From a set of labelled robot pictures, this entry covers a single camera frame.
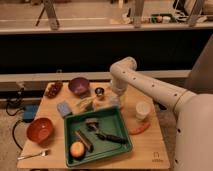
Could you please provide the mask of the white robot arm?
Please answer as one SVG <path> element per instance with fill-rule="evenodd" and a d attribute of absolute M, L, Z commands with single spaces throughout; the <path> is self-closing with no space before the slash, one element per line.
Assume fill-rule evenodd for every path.
<path fill-rule="evenodd" d="M 123 95 L 130 84 L 178 115 L 174 171 L 213 171 L 213 94 L 196 94 L 136 68 L 132 57 L 113 63 L 112 90 Z"/>

